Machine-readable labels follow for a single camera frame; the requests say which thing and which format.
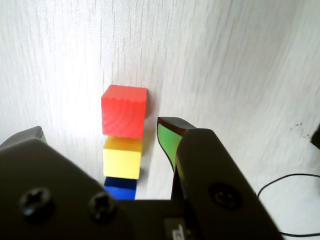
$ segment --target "wire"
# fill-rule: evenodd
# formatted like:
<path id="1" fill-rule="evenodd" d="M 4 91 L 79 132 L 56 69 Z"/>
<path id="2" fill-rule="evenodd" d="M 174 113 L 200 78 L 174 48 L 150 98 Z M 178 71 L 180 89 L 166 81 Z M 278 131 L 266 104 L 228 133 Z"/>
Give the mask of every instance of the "wire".
<path id="1" fill-rule="evenodd" d="M 271 184 L 274 184 L 282 179 L 288 178 L 288 177 L 292 177 L 292 176 L 308 176 L 308 177 L 315 177 L 315 178 L 320 178 L 320 175 L 315 175 L 315 174 L 308 174 L 308 173 L 294 173 L 294 174 L 288 174 L 285 176 L 282 176 L 272 182 L 269 182 L 267 185 L 265 185 L 263 188 L 260 189 L 260 191 L 257 194 L 257 198 L 259 198 L 261 192 L 268 186 L 270 186 Z M 280 234 L 284 235 L 284 236 L 288 236 L 288 237 L 294 237 L 294 238 L 308 238 L 308 237 L 315 237 L 315 236 L 320 236 L 320 232 L 317 233 L 310 233 L 310 234 L 291 234 L 291 233 L 286 233 L 286 232 L 279 232 Z"/>

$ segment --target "stack of blocks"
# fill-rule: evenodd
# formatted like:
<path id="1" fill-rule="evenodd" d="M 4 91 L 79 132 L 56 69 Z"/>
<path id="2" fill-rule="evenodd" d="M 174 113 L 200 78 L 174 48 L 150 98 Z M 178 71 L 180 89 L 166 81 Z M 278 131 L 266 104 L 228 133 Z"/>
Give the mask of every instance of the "stack of blocks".
<path id="1" fill-rule="evenodd" d="M 118 200 L 134 200 L 140 173 L 147 89 L 110 85 L 101 99 L 104 189 Z"/>

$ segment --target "black screw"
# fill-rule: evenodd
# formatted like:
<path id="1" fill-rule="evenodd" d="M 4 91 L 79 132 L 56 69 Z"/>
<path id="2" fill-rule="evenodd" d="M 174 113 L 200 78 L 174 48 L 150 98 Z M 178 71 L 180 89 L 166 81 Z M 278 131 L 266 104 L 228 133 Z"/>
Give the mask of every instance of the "black screw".
<path id="1" fill-rule="evenodd" d="M 221 208 L 233 211 L 242 206 L 240 193 L 228 184 L 213 183 L 209 186 L 208 193 L 211 200 Z"/>
<path id="2" fill-rule="evenodd" d="M 99 192 L 89 202 L 89 211 L 97 222 L 110 220 L 115 213 L 116 202 L 107 192 Z"/>
<path id="3" fill-rule="evenodd" d="M 19 207 L 25 217 L 48 217 L 53 209 L 51 192 L 45 187 L 31 189 L 22 195 Z"/>

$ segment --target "red block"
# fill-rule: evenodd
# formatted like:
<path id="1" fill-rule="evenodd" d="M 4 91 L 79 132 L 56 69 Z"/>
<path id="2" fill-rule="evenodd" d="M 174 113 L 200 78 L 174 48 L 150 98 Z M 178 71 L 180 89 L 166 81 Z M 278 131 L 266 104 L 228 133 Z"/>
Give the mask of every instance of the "red block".
<path id="1" fill-rule="evenodd" d="M 102 96 L 104 135 L 142 139 L 147 105 L 147 89 L 110 85 Z"/>

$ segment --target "white surface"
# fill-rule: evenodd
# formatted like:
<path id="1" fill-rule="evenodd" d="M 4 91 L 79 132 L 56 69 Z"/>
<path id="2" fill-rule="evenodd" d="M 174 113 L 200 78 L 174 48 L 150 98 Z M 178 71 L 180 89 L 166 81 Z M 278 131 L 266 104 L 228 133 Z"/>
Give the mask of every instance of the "white surface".
<path id="1" fill-rule="evenodd" d="M 317 0 L 2 0 L 0 142 L 40 125 L 102 182 L 101 96 L 114 83 L 149 89 L 138 198 L 170 196 L 157 116 L 213 129 L 255 190 L 320 174 L 308 136 L 320 123 L 319 11 Z M 320 182 L 276 184 L 262 199 L 280 229 L 320 232 Z"/>

